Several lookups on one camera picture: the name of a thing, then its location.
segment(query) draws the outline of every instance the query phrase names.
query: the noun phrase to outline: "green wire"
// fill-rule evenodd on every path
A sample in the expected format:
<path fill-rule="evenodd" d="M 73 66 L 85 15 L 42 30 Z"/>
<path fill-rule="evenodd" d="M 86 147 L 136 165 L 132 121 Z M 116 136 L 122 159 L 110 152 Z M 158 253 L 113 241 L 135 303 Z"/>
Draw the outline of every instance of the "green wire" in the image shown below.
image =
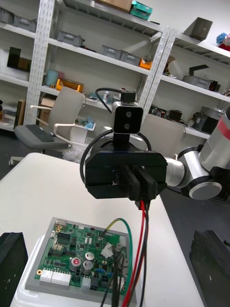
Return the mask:
<path fill-rule="evenodd" d="M 131 234 L 131 230 L 130 227 L 128 225 L 128 223 L 126 222 L 126 220 L 122 219 L 121 217 L 115 219 L 114 221 L 112 221 L 108 227 L 106 227 L 106 229 L 102 232 L 102 236 L 105 235 L 105 233 L 118 221 L 121 221 L 125 224 L 127 231 L 128 231 L 128 238 L 129 238 L 129 262 L 128 262 L 128 276 L 127 276 L 127 280 L 126 280 L 126 288 L 125 288 L 125 294 L 128 290 L 128 286 L 131 280 L 131 274 L 132 274 L 132 264 L 133 264 L 133 240 L 132 240 L 132 234 Z"/>

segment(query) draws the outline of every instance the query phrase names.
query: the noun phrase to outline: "gray storage bin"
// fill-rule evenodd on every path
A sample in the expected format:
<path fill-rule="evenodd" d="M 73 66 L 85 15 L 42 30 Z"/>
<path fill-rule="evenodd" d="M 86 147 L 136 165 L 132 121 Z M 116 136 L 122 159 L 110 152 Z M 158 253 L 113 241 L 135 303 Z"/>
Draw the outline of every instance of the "gray storage bin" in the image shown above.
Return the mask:
<path fill-rule="evenodd" d="M 211 81 L 210 80 L 206 80 L 200 77 L 196 77 L 196 76 L 184 76 L 183 80 L 186 83 L 190 83 L 192 85 L 196 85 L 198 87 L 201 88 L 205 88 L 205 89 L 209 89 Z"/>
<path fill-rule="evenodd" d="M 113 58 L 113 59 L 120 59 L 121 57 L 121 50 L 117 50 L 108 46 L 102 46 L 102 54 L 104 56 Z"/>
<path fill-rule="evenodd" d="M 14 23 L 15 27 L 19 27 L 25 30 L 28 30 L 30 32 L 36 32 L 36 19 L 29 20 L 20 16 L 15 15 L 14 16 Z"/>
<path fill-rule="evenodd" d="M 140 57 L 135 56 L 134 54 L 128 53 L 127 51 L 122 51 L 121 52 L 121 61 L 139 66 L 140 64 Z"/>
<path fill-rule="evenodd" d="M 0 21 L 5 24 L 13 24 L 13 13 L 0 8 Z"/>
<path fill-rule="evenodd" d="M 84 41 L 81 35 L 74 35 L 64 31 L 59 31 L 57 40 L 77 47 L 81 47 Z"/>

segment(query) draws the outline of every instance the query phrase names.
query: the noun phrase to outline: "gray chair seat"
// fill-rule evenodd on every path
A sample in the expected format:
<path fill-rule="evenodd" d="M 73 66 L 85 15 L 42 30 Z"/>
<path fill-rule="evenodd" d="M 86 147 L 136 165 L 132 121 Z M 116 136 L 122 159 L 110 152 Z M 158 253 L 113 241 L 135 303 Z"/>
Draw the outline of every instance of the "gray chair seat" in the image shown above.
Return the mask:
<path fill-rule="evenodd" d="M 43 127 L 47 133 L 53 132 L 48 126 Z M 26 126 L 17 126 L 14 130 L 17 138 L 31 149 L 65 149 L 68 148 L 69 144 L 61 140 L 58 137 L 54 137 L 53 142 L 42 142 L 39 140 Z"/>

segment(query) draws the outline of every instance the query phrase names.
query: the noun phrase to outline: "orange box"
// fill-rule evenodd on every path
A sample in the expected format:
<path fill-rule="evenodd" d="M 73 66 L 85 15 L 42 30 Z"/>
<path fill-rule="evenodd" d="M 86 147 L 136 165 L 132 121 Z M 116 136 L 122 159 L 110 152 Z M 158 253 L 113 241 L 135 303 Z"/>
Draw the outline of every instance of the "orange box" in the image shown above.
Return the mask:
<path fill-rule="evenodd" d="M 56 89 L 60 91 L 64 86 L 69 87 L 75 91 L 82 92 L 84 84 L 67 79 L 58 79 Z"/>
<path fill-rule="evenodd" d="M 147 62 L 145 61 L 143 58 L 140 60 L 140 65 L 141 68 L 145 68 L 150 70 L 151 66 L 152 66 L 152 62 Z"/>

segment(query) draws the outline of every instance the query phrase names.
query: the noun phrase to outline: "plastic bag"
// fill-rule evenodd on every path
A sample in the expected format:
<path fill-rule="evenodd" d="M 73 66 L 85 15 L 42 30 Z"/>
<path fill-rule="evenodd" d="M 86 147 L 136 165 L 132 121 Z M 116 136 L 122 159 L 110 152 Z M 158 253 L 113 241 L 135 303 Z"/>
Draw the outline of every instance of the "plastic bag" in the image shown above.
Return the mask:
<path fill-rule="evenodd" d="M 75 163 L 80 163 L 81 157 L 82 157 L 85 149 L 86 149 L 86 146 L 73 145 L 73 147 L 70 150 L 64 151 L 62 153 L 63 159 L 68 160 L 68 161 L 72 161 L 72 162 L 75 162 Z"/>

